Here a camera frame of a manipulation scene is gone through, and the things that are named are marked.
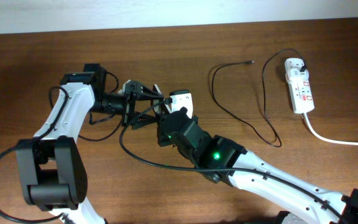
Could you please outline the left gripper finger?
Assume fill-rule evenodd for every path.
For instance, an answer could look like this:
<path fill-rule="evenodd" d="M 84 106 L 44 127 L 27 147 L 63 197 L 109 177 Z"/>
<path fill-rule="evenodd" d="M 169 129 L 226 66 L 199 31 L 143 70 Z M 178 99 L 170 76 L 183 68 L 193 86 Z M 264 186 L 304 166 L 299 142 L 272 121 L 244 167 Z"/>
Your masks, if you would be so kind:
<path fill-rule="evenodd" d="M 164 96 L 142 85 L 140 88 L 140 100 L 163 100 Z"/>
<path fill-rule="evenodd" d="M 140 116 L 136 121 L 134 121 L 131 126 L 132 129 L 139 129 L 146 125 L 156 123 L 158 121 L 158 118 L 156 116 L 151 116 L 144 114 Z"/>

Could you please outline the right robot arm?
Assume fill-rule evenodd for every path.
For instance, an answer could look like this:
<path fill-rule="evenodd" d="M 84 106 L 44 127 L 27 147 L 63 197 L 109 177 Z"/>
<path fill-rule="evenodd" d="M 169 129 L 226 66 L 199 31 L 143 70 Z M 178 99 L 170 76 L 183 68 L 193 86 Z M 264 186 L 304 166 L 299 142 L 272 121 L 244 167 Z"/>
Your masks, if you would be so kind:
<path fill-rule="evenodd" d="M 210 136 L 186 108 L 163 115 L 158 133 L 211 182 L 259 195 L 306 223 L 358 224 L 358 189 L 349 196 L 290 175 L 222 136 Z"/>

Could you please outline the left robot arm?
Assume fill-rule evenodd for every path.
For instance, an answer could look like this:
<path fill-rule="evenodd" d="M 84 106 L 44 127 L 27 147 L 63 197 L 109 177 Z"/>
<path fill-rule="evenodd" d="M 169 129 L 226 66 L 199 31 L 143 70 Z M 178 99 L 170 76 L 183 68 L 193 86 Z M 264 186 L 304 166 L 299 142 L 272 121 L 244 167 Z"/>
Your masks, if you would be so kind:
<path fill-rule="evenodd" d="M 67 73 L 58 86 L 59 97 L 31 139 L 17 144 L 24 200 L 59 220 L 105 223 L 86 197 L 88 176 L 76 146 L 86 115 L 92 111 L 122 116 L 122 124 L 135 116 L 136 101 L 162 101 L 157 89 L 127 81 L 118 93 L 105 91 L 106 71 L 98 63 L 85 64 L 82 72 Z"/>

